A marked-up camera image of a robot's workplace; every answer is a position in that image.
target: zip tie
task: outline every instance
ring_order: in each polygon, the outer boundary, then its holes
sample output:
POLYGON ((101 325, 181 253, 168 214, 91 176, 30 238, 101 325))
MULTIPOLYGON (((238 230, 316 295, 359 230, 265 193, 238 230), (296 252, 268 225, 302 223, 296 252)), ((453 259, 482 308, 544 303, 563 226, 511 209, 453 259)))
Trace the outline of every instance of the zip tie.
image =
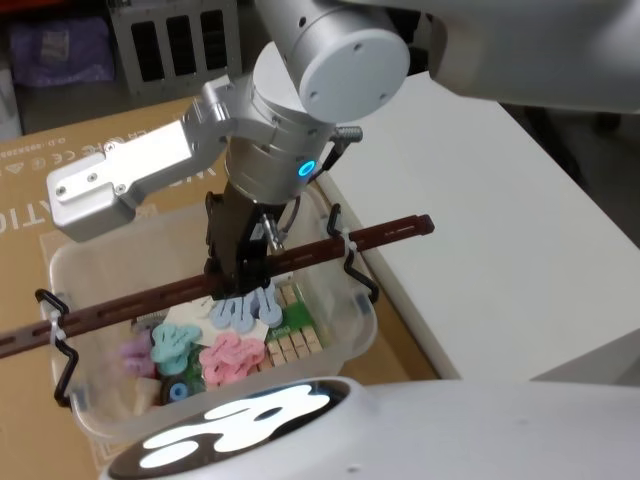
POLYGON ((58 310, 54 310, 51 312, 51 316, 49 321, 51 322, 51 334, 49 335, 49 342, 51 345, 56 344, 57 340, 66 340, 67 335, 64 333, 64 330, 60 328, 58 325, 58 320, 60 319, 60 312, 58 310))
POLYGON ((347 255, 349 255, 349 252, 353 252, 354 254, 356 254, 358 252, 358 245, 356 244, 356 242, 354 242, 353 240, 351 240, 349 238, 349 234, 351 233, 351 230, 349 230, 347 227, 344 227, 342 229, 342 240, 344 241, 344 256, 346 257, 347 255))

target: clear plastic bin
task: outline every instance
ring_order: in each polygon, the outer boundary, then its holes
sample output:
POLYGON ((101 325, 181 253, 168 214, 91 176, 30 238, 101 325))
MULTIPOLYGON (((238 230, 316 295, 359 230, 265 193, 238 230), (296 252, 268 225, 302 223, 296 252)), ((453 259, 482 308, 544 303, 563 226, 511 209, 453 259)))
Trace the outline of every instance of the clear plastic bin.
MULTIPOLYGON (((317 193, 303 195, 286 246, 326 238, 327 216, 317 193)), ((69 244, 51 261, 51 289, 62 294, 73 310, 198 275, 206 259, 206 223, 204 205, 196 205, 134 222, 91 242, 69 244)), ((94 440, 129 442, 257 389, 337 374, 346 360, 364 353, 375 337, 377 319, 367 292, 345 275, 340 260, 297 271, 293 281, 315 321, 322 352, 142 416, 133 413, 135 379, 126 374, 118 356, 119 347, 133 337, 130 324, 71 339, 80 361, 67 392, 80 428, 94 440)), ((64 357, 53 352, 57 379, 64 357)))

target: brown rod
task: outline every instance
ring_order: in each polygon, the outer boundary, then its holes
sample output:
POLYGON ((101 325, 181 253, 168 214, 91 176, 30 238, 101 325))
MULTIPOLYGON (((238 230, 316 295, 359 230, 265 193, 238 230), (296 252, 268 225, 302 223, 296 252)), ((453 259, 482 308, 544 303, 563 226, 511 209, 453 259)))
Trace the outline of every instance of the brown rod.
MULTIPOLYGON (((358 230, 352 232, 349 238, 356 243, 358 251, 362 252, 417 235, 428 235, 433 230, 431 218, 423 215, 358 230)), ((344 256, 344 248, 341 238, 329 238, 293 248, 281 255, 267 257, 266 272, 268 276, 275 276, 334 260, 344 256)), ((224 290, 232 283, 232 280, 224 275, 198 275, 68 313, 63 315, 58 323, 67 337, 75 337, 211 295, 212 292, 224 290)), ((48 344, 50 332, 51 324, 41 321, 0 334, 0 358, 48 344)))

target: black wire clip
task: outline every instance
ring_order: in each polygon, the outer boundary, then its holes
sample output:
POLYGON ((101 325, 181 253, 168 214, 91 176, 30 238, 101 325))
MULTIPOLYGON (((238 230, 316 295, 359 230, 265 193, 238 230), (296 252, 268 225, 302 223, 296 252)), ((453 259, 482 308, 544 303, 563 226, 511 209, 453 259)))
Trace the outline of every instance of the black wire clip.
MULTIPOLYGON (((60 315, 66 315, 69 313, 69 307, 50 291, 39 288, 38 290, 36 290, 35 296, 38 303, 43 301, 47 302, 49 305, 55 308, 60 313, 60 315)), ((73 372, 78 365, 80 355, 78 355, 78 352, 76 350, 67 345, 64 340, 61 340, 57 337, 55 339, 55 346, 65 357, 67 357, 68 360, 67 364, 64 367, 64 370, 62 371, 62 375, 60 375, 60 378, 58 379, 56 388, 53 391, 53 398, 55 399, 58 406, 71 409, 71 400, 69 399, 68 395, 65 395, 65 392, 67 390, 67 387, 69 386, 69 382, 71 381, 73 372)))
MULTIPOLYGON (((338 216, 340 215, 340 204, 336 203, 331 207, 331 212, 329 213, 329 220, 327 221, 327 233, 333 238, 343 238, 342 232, 336 229, 336 223, 338 221, 338 216)), ((367 287, 370 291, 369 300, 371 304, 375 304, 380 297, 380 288, 378 285, 369 277, 367 277, 364 273, 359 272, 353 267, 353 262, 356 258, 356 254, 353 250, 349 250, 349 254, 344 261, 344 271, 347 275, 349 275, 354 280, 360 282, 362 285, 367 287)))

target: white table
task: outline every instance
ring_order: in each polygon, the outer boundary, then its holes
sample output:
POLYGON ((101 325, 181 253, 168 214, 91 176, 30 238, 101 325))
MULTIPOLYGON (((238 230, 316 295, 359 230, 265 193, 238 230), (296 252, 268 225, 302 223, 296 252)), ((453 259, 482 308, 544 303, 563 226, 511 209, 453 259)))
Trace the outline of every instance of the white table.
POLYGON ((354 225, 432 216, 367 260, 442 376, 634 381, 640 251, 498 104, 422 74, 359 124, 321 186, 354 225))

